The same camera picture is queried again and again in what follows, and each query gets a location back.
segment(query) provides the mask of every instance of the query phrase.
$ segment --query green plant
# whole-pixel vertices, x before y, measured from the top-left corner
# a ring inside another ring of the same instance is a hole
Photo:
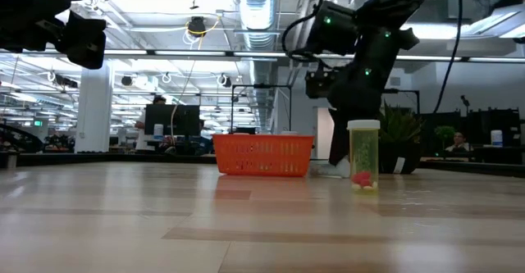
[[[454,137],[456,129],[453,126],[442,125],[436,127],[434,133],[436,133],[436,137],[441,140],[443,149],[445,149],[445,142],[450,141]]]
[[[423,121],[399,106],[391,107],[385,102],[385,112],[380,114],[381,143],[414,142],[419,143]]]

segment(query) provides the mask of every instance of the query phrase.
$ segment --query potted plant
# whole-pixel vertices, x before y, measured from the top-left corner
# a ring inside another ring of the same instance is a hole
[[[442,125],[436,127],[434,133],[436,133],[436,137],[441,140],[443,146],[441,150],[445,151],[445,142],[452,140],[456,133],[456,129],[453,126]]]
[[[421,128],[423,121],[410,111],[388,106],[379,121],[379,171],[394,172],[398,158],[404,158],[402,174],[412,173],[421,160]]]

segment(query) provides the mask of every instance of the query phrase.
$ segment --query wooden table surface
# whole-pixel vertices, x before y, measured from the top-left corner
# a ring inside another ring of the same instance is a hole
[[[2,273],[525,272],[525,180],[348,180],[133,162],[0,172]]]

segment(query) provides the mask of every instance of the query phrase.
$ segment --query ceiling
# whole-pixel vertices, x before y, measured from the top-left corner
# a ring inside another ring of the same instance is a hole
[[[273,26],[267,32],[282,34],[286,26],[298,19],[301,11],[317,0],[276,0],[276,18]],[[337,3],[348,6],[351,0],[336,0]],[[441,0],[448,6],[447,0]],[[83,17],[100,18],[108,23],[106,30],[108,49],[156,49],[156,50],[234,50],[246,49],[245,26],[240,14],[238,0],[90,0],[75,3],[71,8]],[[416,14],[418,23],[425,20],[425,12]],[[67,12],[58,16],[66,20]],[[202,16],[205,25],[211,29],[202,42],[194,41],[186,36],[186,24],[191,17]],[[454,28],[454,20],[449,17],[436,22],[447,24]],[[294,42],[294,34],[290,34],[287,44]],[[274,44],[274,50],[281,50],[281,37]],[[299,37],[302,43],[304,36]],[[511,40],[478,39],[462,44],[460,55],[466,56],[504,56],[513,52],[515,44]],[[448,39],[424,39],[411,51],[403,52],[409,55],[447,56],[450,54]],[[288,61],[269,59],[274,66],[288,66]],[[161,59],[114,59],[111,64],[116,72],[113,96],[113,131],[120,127],[132,130],[132,125],[138,118],[140,110],[153,99],[152,90],[159,94],[173,97],[173,102],[180,100],[185,104],[200,104],[207,119],[207,127],[211,132],[226,130],[228,121],[228,106],[231,103],[231,89],[224,88],[219,83],[225,75],[234,84],[252,84],[253,63],[250,59],[243,61],[192,61],[192,60],[161,60]],[[413,65],[401,64],[398,67],[410,69]],[[274,67],[269,73],[275,73]],[[54,121],[51,125],[57,129],[74,128],[76,108],[78,107],[78,89],[63,88],[53,83],[54,75],[62,75],[81,85],[82,68],[70,63],[65,57],[30,57],[0,54],[0,80],[2,81],[3,115],[10,122],[16,119],[47,116]],[[125,86],[122,78],[130,76],[135,84]],[[189,78],[185,95],[181,93],[186,79]],[[284,84],[288,75],[276,75],[273,82]],[[30,93],[14,95],[6,89],[29,90]],[[257,112],[263,110],[258,99],[260,92],[248,89],[245,97],[241,97],[235,105],[234,122],[238,126],[260,126]],[[266,104],[271,107],[272,92],[265,92]]]

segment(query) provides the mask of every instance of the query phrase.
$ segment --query plastic basket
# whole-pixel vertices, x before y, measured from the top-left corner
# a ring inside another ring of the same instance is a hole
[[[304,176],[313,136],[215,134],[213,144],[223,174]]]

